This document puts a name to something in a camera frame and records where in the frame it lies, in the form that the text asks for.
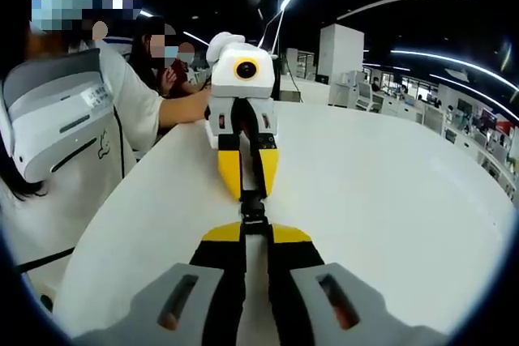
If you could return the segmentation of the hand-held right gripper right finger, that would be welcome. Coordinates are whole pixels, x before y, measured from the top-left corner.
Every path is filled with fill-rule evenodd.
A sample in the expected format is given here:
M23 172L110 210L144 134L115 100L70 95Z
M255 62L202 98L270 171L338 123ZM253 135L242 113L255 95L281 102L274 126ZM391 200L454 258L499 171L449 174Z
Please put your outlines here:
M326 263L302 230L271 224L268 298L282 345L445 345L446 335L392 316L381 293Z

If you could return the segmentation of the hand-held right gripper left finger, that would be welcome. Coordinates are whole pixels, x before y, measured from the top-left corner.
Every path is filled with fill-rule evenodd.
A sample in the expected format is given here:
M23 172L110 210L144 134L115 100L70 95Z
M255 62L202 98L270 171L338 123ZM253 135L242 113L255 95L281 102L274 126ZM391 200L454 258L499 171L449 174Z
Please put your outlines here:
M239 222L209 230L189 263L176 263L131 300L114 325L76 345L235 345L246 296L246 239Z

